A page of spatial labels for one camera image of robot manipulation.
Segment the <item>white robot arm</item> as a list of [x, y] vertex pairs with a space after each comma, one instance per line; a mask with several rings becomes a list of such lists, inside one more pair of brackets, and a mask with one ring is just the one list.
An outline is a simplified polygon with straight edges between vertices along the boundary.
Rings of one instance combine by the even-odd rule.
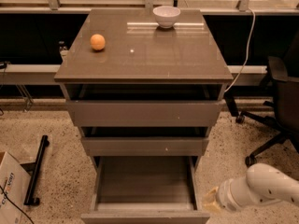
[[241, 211], [248, 206], [287, 202], [299, 206], [299, 182], [264, 163], [250, 166], [239, 178], [223, 181], [203, 199], [210, 212]]

